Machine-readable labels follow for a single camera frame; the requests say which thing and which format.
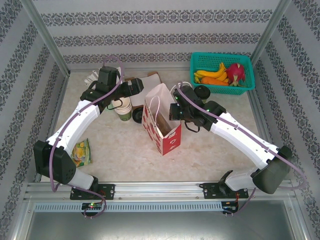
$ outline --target floral wallpaper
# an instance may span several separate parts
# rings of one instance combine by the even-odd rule
[[[109,54],[127,68],[187,68],[192,52],[251,55],[279,0],[33,2],[72,71]]]
[[[2,1],[0,16],[0,239],[7,239],[36,174],[33,145],[49,134],[65,76],[20,1]]]
[[[320,8],[292,1],[255,65],[256,92],[275,144],[293,152],[308,183],[296,191],[311,239],[320,239]],[[302,178],[295,176],[295,185]]]

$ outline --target paper bag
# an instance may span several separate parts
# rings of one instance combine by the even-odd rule
[[[169,120],[170,105],[173,103],[174,98],[164,83],[153,88],[144,99],[142,125],[162,155],[181,143],[181,121]]]

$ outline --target yellow snack bag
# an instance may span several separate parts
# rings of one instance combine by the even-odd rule
[[[92,163],[88,138],[82,142],[77,143],[74,146],[71,154],[71,159],[77,167]]]

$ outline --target orange carrot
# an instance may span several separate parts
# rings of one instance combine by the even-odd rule
[[[220,81],[213,77],[205,76],[201,79],[202,84],[210,84],[210,85],[220,85],[220,86],[229,86],[227,82]]]

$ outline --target plastic basket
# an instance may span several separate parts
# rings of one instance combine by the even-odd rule
[[[239,84],[245,86],[219,86],[209,84],[195,83],[194,73],[198,70],[205,70],[209,72],[216,72],[219,70],[220,63],[224,63],[228,68],[231,64],[239,63],[244,66],[245,81],[239,81]],[[248,90],[255,88],[255,76],[252,68],[250,58],[244,55],[223,54],[223,53],[209,53],[209,52],[194,52],[191,55],[190,61],[190,82],[193,87],[204,85],[210,89],[211,93],[215,94],[232,94],[241,95]]]

